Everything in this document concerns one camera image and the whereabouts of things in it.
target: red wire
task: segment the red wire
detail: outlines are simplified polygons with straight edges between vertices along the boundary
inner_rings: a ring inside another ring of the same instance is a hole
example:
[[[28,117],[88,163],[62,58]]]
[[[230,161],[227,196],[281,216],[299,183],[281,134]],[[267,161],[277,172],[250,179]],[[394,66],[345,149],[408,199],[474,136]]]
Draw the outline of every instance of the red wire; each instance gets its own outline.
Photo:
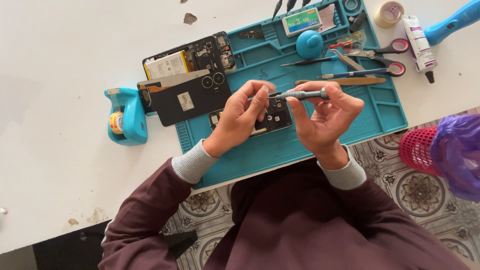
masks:
[[[348,49],[345,49],[345,45],[347,44],[350,44],[350,48]],[[328,46],[327,48],[330,48],[330,49],[336,49],[338,46],[341,46],[343,51],[349,51],[353,48],[353,43],[351,43],[350,41],[346,41],[346,42],[342,42],[342,43],[338,43],[338,44],[334,44],[334,45],[330,45]]]

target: smartphone back cover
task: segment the smartphone back cover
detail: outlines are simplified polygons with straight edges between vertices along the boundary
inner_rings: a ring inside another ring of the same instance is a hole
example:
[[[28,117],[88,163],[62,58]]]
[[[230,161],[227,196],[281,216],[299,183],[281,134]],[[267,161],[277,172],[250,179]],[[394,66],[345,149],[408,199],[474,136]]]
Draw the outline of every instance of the smartphone back cover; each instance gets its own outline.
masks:
[[[156,92],[151,106],[163,126],[222,109],[231,96],[227,80],[222,78],[223,73],[209,74]]]

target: maroon sweatshirt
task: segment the maroon sweatshirt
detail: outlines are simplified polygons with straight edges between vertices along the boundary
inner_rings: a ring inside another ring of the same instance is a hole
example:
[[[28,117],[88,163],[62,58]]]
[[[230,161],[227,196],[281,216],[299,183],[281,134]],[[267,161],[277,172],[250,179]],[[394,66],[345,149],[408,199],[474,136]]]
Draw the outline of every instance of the maroon sweatshirt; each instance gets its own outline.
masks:
[[[165,162],[121,205],[98,267],[178,269],[158,232],[192,186]],[[307,160],[237,182],[231,198],[235,225],[204,270],[468,269],[369,176],[341,190]]]

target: purple plastic bag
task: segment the purple plastic bag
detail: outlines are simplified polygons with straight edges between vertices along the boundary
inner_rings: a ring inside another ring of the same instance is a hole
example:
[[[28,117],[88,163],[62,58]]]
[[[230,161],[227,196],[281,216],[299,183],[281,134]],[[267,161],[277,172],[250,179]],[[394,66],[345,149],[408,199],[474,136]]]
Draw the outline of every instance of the purple plastic bag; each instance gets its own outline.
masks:
[[[440,120],[430,155],[455,196],[480,201],[480,114]]]

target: person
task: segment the person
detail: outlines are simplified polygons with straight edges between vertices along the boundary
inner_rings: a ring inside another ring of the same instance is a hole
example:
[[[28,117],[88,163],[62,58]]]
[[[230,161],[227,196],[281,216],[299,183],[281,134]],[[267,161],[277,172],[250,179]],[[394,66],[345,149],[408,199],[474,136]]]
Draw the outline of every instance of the person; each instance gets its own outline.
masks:
[[[468,269],[340,144],[363,101],[332,82],[307,82],[293,91],[322,87],[330,100],[310,99],[311,118],[298,99],[287,98],[298,139],[315,159],[235,183],[230,195],[235,225],[204,270]],[[248,81],[228,99],[207,139],[167,160],[122,203],[106,229],[101,270],[178,268],[159,231],[200,177],[248,138],[255,120],[263,120],[268,91],[274,89],[267,81]]]

